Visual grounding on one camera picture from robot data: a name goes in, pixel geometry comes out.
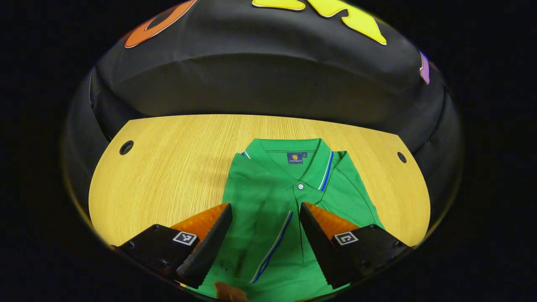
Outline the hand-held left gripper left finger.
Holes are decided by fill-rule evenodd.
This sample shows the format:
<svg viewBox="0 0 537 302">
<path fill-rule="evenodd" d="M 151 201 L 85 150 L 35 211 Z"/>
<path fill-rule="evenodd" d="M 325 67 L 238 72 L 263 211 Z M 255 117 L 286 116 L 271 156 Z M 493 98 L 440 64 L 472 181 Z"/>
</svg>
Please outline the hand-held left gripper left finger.
<svg viewBox="0 0 537 302">
<path fill-rule="evenodd" d="M 117 250 L 155 275 L 197 289 L 209 273 L 232 220 L 232 205 L 223 203 L 173 226 L 151 225 Z"/>
</svg>

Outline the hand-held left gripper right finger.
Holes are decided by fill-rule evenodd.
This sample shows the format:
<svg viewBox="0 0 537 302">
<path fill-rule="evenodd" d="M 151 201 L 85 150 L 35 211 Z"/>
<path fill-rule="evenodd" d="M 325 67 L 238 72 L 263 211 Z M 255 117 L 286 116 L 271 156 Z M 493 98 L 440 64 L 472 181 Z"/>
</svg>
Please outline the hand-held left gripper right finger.
<svg viewBox="0 0 537 302">
<path fill-rule="evenodd" d="M 370 279 L 414 251 L 379 225 L 359 227 L 311 203 L 301 203 L 299 218 L 333 289 Z"/>
</svg>

